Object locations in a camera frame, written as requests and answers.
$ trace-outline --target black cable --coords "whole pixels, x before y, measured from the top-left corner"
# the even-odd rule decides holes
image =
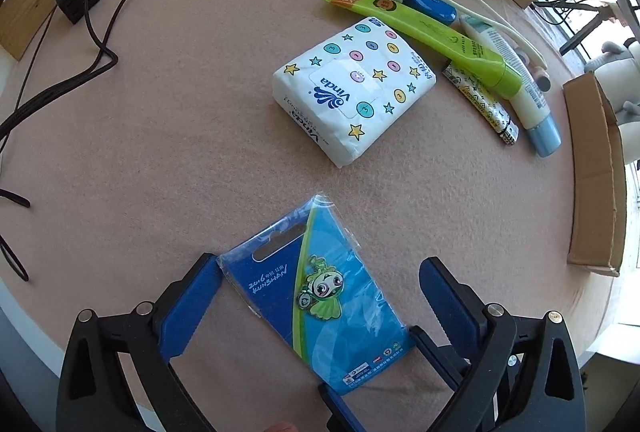
[[[49,20],[47,21],[45,30],[42,33],[42,36],[40,37],[40,41],[38,42],[38,45],[36,46],[36,50],[33,53],[33,56],[31,58],[31,62],[29,64],[29,68],[27,69],[27,73],[24,76],[24,81],[22,82],[20,93],[18,94],[18,100],[16,102],[14,112],[6,120],[4,120],[4,122],[2,122],[2,125],[0,125],[0,139],[4,139],[4,142],[2,143],[2,147],[0,148],[0,153],[4,149],[4,146],[6,145],[6,142],[9,139],[9,134],[11,134],[11,131],[16,126],[20,125],[22,121],[27,119],[33,113],[40,110],[45,105],[48,105],[55,99],[59,98],[60,96],[65,95],[67,92],[71,92],[73,89],[78,88],[79,86],[87,83],[88,81],[94,79],[97,76],[100,76],[102,73],[106,72],[107,70],[109,70],[111,67],[115,66],[118,63],[118,56],[109,47],[107,47],[107,41],[109,40],[109,36],[111,35],[111,30],[113,29],[113,25],[116,21],[116,18],[118,17],[118,14],[120,14],[120,11],[126,1],[127,0],[120,0],[118,7],[116,7],[116,10],[113,12],[113,15],[111,16],[111,20],[109,22],[107,30],[104,33],[104,38],[100,40],[100,38],[98,38],[98,36],[95,34],[94,27],[91,24],[91,18],[89,16],[89,3],[88,3],[89,0],[84,0],[84,21],[86,23],[86,28],[89,31],[89,35],[91,36],[92,41],[98,47],[98,49],[100,49],[100,51],[98,52],[98,55],[95,57],[94,63],[92,63],[89,67],[84,69],[82,72],[76,74],[75,76],[72,76],[71,78],[67,78],[55,85],[50,86],[49,88],[46,88],[39,94],[36,94],[27,102],[25,102],[24,105],[19,106],[20,100],[22,98],[22,92],[24,91],[24,88],[27,83],[27,79],[29,78],[29,75],[31,73],[33,62],[35,61],[35,57],[38,53],[38,50],[40,49],[40,46],[42,45],[44,35],[47,33],[47,30],[49,30],[49,25],[51,23],[51,19],[53,18],[53,13],[55,12],[55,9],[53,12],[51,12],[51,15],[49,17]],[[107,55],[111,59],[111,61],[101,66],[100,68],[96,69],[96,67],[98,66],[98,64],[100,63],[100,60],[104,55]],[[21,206],[25,206],[27,208],[31,206],[27,199],[15,193],[8,192],[7,190],[0,190],[0,197],[6,197],[7,199],[13,201],[14,203],[17,203]],[[29,274],[27,273],[27,270],[24,268],[24,266],[22,265],[18,257],[15,255],[11,247],[4,240],[2,235],[0,235],[0,251],[4,255],[4,259],[7,261],[9,266],[11,266],[11,268],[15,271],[15,273],[25,282],[29,281]]]
[[[567,7],[562,7],[565,4],[581,4],[583,2],[587,2],[589,0],[550,0],[548,2],[548,5],[545,4],[545,8],[551,8],[553,9],[553,11],[556,13],[556,15],[558,15],[560,17],[560,21],[558,22],[553,22],[551,20],[548,20],[547,18],[543,17],[542,14],[540,14],[540,12],[538,11],[537,7],[532,7],[533,11],[535,12],[535,14],[537,14],[540,19],[543,22],[546,22],[547,24],[550,24],[552,26],[559,26],[561,24],[564,24],[567,20],[567,18],[569,17],[569,14],[571,14],[572,11],[575,11],[575,9],[571,9],[571,8],[567,8]]]
[[[22,80],[22,86],[20,87],[20,92],[18,92],[18,99],[15,100],[14,112],[18,110],[18,107],[20,106],[20,101],[22,100],[22,93],[24,92],[24,88],[27,85],[27,80],[29,79],[29,75],[31,74],[31,68],[33,67],[33,62],[36,61],[36,56],[38,55],[38,51],[40,50],[40,46],[44,41],[44,37],[47,34],[47,31],[49,31],[51,20],[53,20],[53,13],[55,12],[56,12],[56,8],[53,8],[53,11],[49,15],[49,20],[47,20],[47,25],[45,25],[44,31],[42,31],[42,36],[38,41],[36,50],[34,51],[33,56],[31,57],[31,62],[29,62],[29,67],[27,68],[27,74],[24,75],[24,79]],[[4,138],[4,141],[2,142],[2,146],[0,147],[0,154],[2,154],[2,151],[4,150],[4,147],[6,146],[7,141],[9,141],[9,134],[6,135],[6,137]]]
[[[111,30],[113,29],[113,25],[116,21],[116,18],[118,17],[118,14],[120,13],[126,1],[127,0],[120,0],[118,7],[116,7],[116,10],[114,11],[113,16],[111,17],[111,21],[109,22],[107,30],[104,34],[104,38],[102,39],[102,44],[100,44],[100,40],[97,38],[97,36],[95,36],[95,33],[92,36],[92,40],[94,41],[94,43],[98,47],[100,47],[100,52],[96,56],[94,63],[92,63],[91,66],[89,66],[79,74],[76,74],[71,78],[65,79],[55,85],[50,86],[49,88],[46,88],[39,94],[36,94],[27,102],[25,102],[24,105],[18,108],[18,110],[12,113],[12,115],[10,115],[6,120],[4,120],[4,122],[2,122],[2,125],[0,125],[0,139],[4,138],[9,132],[12,131],[12,129],[20,125],[20,123],[22,123],[30,115],[37,112],[45,105],[48,105],[49,103],[56,100],[60,96],[65,95],[68,92],[71,92],[73,89],[78,88],[81,85],[84,85],[86,82],[90,81],[91,79],[94,79],[97,76],[100,76],[102,73],[106,72],[117,63],[117,56],[115,56],[115,53],[113,51],[110,51],[111,52],[110,54],[105,49],[107,49],[106,47],[107,41],[109,40],[109,36],[111,35]],[[107,54],[108,56],[110,56],[110,58],[112,58],[111,62],[96,69],[96,66],[100,62],[101,57],[105,54]]]

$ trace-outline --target round table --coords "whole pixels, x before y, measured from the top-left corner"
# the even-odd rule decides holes
[[[91,10],[98,34],[118,1]],[[561,85],[571,75],[513,2],[486,1],[549,64],[563,144],[544,160],[524,131],[506,147],[439,74],[443,57],[408,39],[436,86],[338,169],[274,102],[271,75],[358,15],[321,0],[129,0],[110,39],[120,63],[12,134],[0,187],[33,206],[2,203],[2,234],[31,282],[5,263],[3,280],[64,348],[83,308],[110,315],[154,300],[204,251],[228,250],[323,191],[403,322],[446,343],[418,286],[420,262],[437,255],[487,303],[523,316],[562,312],[581,353],[610,279],[566,264],[574,172]],[[17,94],[34,45],[4,97]],[[95,51],[84,25],[56,12],[25,97],[86,67]],[[324,430],[318,379],[228,283],[172,364],[220,431],[259,432],[282,419]],[[369,432],[418,431],[450,395],[412,351],[346,401]]]

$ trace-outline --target green cartoon character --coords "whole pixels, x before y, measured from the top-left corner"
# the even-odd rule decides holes
[[[306,285],[298,295],[300,309],[308,309],[316,318],[330,320],[340,318],[342,309],[338,302],[338,295],[344,287],[342,273],[336,271],[334,266],[327,266],[323,257],[312,255],[309,263],[315,269],[306,277]]]

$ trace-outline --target blue card packaging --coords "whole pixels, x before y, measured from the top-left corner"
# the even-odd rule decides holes
[[[356,249],[319,194],[218,258],[254,312],[339,394],[412,346]]]

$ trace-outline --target blue tube cap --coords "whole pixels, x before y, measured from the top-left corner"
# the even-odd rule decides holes
[[[553,116],[549,114],[538,125],[527,130],[533,148],[540,157],[548,157],[562,144],[560,132]]]
[[[441,0],[404,0],[404,4],[449,26],[456,19],[456,9]]]

